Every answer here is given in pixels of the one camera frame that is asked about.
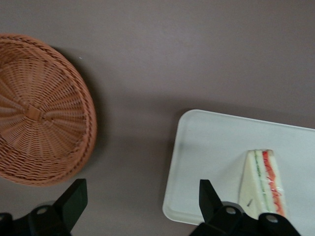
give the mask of white tray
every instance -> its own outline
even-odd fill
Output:
[[[191,110],[179,121],[164,214],[174,221],[203,222],[200,179],[209,179],[222,201],[237,203],[246,152],[251,149],[274,151],[288,218],[303,236],[313,235],[315,130],[201,110]]]

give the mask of wicker basket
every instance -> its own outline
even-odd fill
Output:
[[[73,65],[34,38],[0,34],[0,176],[65,181],[86,164],[95,138],[93,101]]]

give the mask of gray table surface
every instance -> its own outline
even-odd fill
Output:
[[[84,169],[52,187],[0,179],[14,217],[86,178],[74,236],[186,236],[162,213],[179,117],[189,109],[315,128],[314,1],[10,0],[0,32],[27,34],[82,74],[98,118]]]

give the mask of metal screw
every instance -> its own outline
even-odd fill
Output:
[[[39,210],[37,211],[37,215],[43,214],[43,213],[45,213],[46,211],[47,211],[47,207],[42,207],[41,209],[39,209]]]
[[[267,215],[266,219],[268,221],[270,221],[271,223],[277,223],[278,222],[278,219],[274,215]]]
[[[226,212],[231,214],[231,215],[235,215],[236,214],[236,210],[232,207],[227,207],[226,209]]]

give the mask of green filling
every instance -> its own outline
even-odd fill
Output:
[[[262,195],[263,195],[263,197],[264,197],[264,200],[265,200],[265,204],[266,204],[266,207],[267,207],[267,211],[270,212],[270,208],[269,208],[268,201],[267,201],[266,191],[265,191],[264,186],[263,186],[263,184],[262,184],[261,172],[260,172],[260,167],[259,167],[259,165],[258,165],[258,157],[257,157],[256,150],[254,150],[254,153],[255,153],[256,169],[257,169],[257,173],[258,173],[258,176],[259,176],[260,188],[261,188],[261,191],[262,191]]]

